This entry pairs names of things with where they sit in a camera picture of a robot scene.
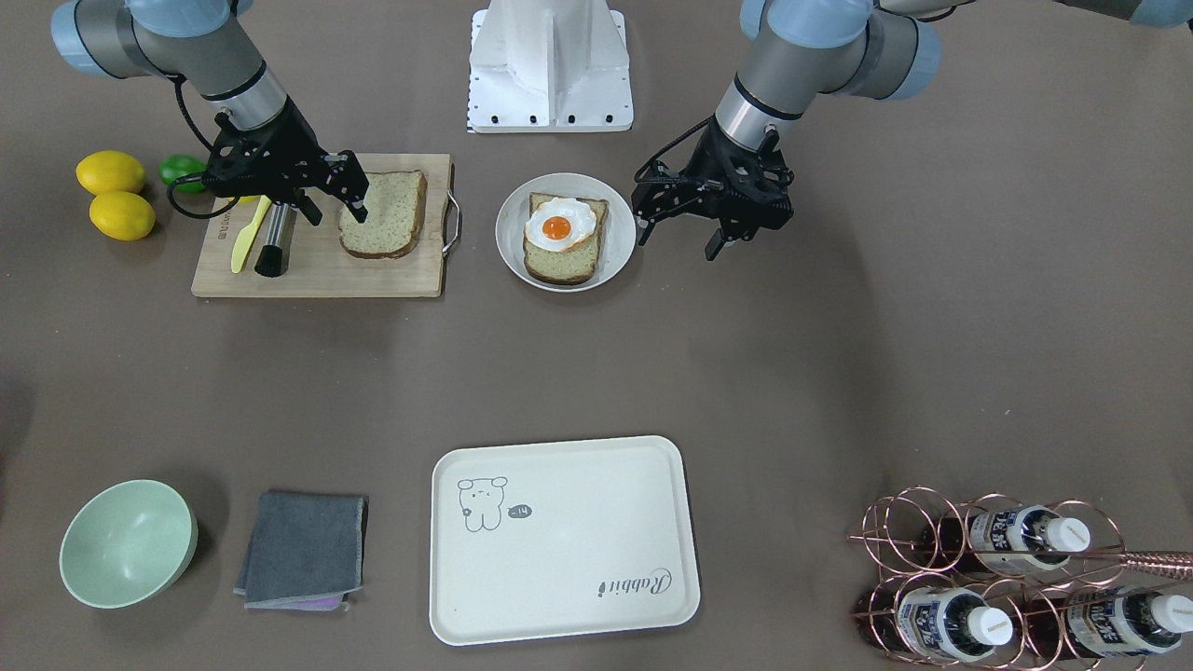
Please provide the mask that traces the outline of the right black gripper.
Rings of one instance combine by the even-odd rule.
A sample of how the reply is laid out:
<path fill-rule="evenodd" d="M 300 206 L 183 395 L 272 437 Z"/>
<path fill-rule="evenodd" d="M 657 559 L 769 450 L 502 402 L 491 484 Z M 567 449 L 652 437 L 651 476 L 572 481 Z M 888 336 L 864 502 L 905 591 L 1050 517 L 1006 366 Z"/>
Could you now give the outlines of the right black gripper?
<path fill-rule="evenodd" d="M 358 224 L 366 221 L 369 213 L 363 201 L 369 178 L 361 161 L 350 150 L 333 155 L 320 148 L 293 99 L 288 98 L 280 113 L 256 129 L 234 127 L 225 112 L 218 112 L 214 121 L 220 133 L 200 181 L 215 196 L 265 196 L 293 205 L 319 226 L 323 213 L 304 190 L 320 187 L 341 201 Z"/>

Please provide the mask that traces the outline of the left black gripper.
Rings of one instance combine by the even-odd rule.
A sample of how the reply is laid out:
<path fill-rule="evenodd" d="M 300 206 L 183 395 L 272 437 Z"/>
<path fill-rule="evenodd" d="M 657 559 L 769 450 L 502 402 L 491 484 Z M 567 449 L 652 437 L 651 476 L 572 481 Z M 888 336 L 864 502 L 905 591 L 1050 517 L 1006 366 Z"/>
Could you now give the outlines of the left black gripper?
<path fill-rule="evenodd" d="M 669 170 L 662 161 L 665 153 L 697 131 L 700 137 L 690 164 L 685 170 Z M 789 186 L 795 174 L 778 149 L 779 138 L 778 130 L 768 124 L 760 148 L 746 149 L 735 144 L 713 117 L 707 117 L 665 144 L 633 176 L 636 245 L 645 246 L 653 226 L 665 218 L 716 218 L 721 226 L 705 245 L 705 259 L 713 261 L 721 251 L 733 246 L 733 235 L 728 234 L 778 230 L 787 224 L 793 215 Z"/>

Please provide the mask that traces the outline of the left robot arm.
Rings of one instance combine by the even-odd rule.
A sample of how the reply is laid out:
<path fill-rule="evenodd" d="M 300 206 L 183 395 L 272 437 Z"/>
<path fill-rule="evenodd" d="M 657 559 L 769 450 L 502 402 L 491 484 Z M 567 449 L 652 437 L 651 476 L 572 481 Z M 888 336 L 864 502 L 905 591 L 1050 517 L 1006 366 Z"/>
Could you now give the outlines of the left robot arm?
<path fill-rule="evenodd" d="M 824 97 L 907 101 L 942 61 L 939 25 L 968 1 L 744 1 L 748 47 L 707 115 L 647 156 L 632 176 L 633 244 L 659 224 L 711 222 L 707 261 L 733 245 L 811 220 L 792 191 L 784 144 Z"/>

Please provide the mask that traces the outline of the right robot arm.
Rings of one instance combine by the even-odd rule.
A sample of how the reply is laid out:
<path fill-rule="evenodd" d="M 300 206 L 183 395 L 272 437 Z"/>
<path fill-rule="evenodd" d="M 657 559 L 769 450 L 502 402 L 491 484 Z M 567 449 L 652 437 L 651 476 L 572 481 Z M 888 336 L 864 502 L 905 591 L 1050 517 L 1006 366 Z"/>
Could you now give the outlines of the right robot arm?
<path fill-rule="evenodd" d="M 110 79 L 188 81 L 214 106 L 220 131 L 204 171 L 184 177 L 222 199 L 260 196 L 313 224 L 310 187 L 363 222 L 369 178 L 354 153 L 320 148 L 313 128 L 239 21 L 241 1 L 67 1 L 50 31 L 64 62 Z"/>

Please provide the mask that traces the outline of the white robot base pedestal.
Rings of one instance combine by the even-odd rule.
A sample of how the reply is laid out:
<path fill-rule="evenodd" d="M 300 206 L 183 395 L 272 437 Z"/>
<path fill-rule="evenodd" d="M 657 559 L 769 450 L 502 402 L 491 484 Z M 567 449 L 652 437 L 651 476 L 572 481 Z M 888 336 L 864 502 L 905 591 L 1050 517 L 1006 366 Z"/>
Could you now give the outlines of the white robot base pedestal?
<path fill-rule="evenodd" d="M 632 128 L 625 17 L 605 1 L 493 1 L 470 38 L 469 133 Z"/>

